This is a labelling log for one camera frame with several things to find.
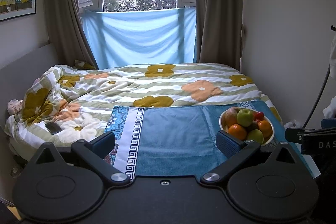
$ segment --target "orange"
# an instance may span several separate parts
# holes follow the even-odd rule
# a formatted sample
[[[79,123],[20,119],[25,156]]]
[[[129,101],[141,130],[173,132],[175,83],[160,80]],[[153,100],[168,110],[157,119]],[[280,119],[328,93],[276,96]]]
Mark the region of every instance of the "orange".
[[[264,139],[268,138],[272,134],[272,126],[268,121],[258,122],[259,130],[264,135]]]
[[[241,141],[245,140],[247,136],[246,129],[239,124],[233,124],[230,126],[228,133]]]

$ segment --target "curtain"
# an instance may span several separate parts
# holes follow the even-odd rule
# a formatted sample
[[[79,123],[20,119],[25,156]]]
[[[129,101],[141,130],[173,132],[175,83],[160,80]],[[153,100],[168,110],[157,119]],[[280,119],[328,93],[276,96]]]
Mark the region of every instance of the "curtain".
[[[83,28],[99,69],[194,61],[194,7],[139,12],[86,11]]]
[[[83,32],[77,0],[44,0],[49,41],[60,60],[73,66],[75,59],[97,67]]]
[[[197,61],[239,70],[243,0],[196,0]]]

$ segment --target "olive green flower pattern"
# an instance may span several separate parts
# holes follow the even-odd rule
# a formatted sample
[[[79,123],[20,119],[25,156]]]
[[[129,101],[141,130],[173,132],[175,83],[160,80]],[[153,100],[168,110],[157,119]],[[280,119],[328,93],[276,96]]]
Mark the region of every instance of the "olive green flower pattern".
[[[269,109],[271,110],[271,112],[273,113],[273,115],[275,116],[275,118],[276,118],[279,122],[282,122],[281,117],[280,117],[278,111],[276,110],[276,108],[273,107],[273,106],[271,106]]]
[[[76,82],[79,81],[81,78],[79,75],[71,76],[71,75],[63,75],[59,80],[58,83],[61,86],[67,86],[68,88],[72,88],[75,86]]]
[[[142,99],[135,100],[133,106],[135,107],[169,107],[174,100],[168,96],[146,96]]]
[[[46,101],[48,93],[48,89],[41,88],[36,93],[27,94],[22,109],[22,119],[28,126],[41,122],[53,112],[53,104]]]
[[[245,75],[231,75],[229,78],[231,79],[230,84],[235,86],[254,84],[252,79]]]
[[[145,72],[146,77],[168,77],[170,75],[173,75],[173,68],[175,68],[175,65],[167,64],[167,65],[150,65],[147,68],[147,71]]]
[[[86,70],[96,70],[96,68],[92,65],[90,65],[89,63],[84,63],[83,64],[83,68],[86,69]]]

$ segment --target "brown curtain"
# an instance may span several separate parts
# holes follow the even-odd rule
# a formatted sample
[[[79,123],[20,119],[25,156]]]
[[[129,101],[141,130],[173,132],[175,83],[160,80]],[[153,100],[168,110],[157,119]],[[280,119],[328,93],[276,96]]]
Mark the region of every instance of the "brown curtain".
[[[98,68],[80,22],[77,0],[44,0],[49,41],[61,61],[69,66],[75,59]]]
[[[196,0],[197,62],[239,70],[243,0]]]

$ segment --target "bed frame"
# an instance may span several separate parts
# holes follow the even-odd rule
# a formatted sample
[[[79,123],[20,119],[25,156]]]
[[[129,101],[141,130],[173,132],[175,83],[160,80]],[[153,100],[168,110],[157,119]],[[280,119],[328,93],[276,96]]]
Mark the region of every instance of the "bed frame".
[[[34,80],[59,60],[52,44],[45,45],[0,69],[0,127],[4,130],[7,104],[12,99],[22,100]]]

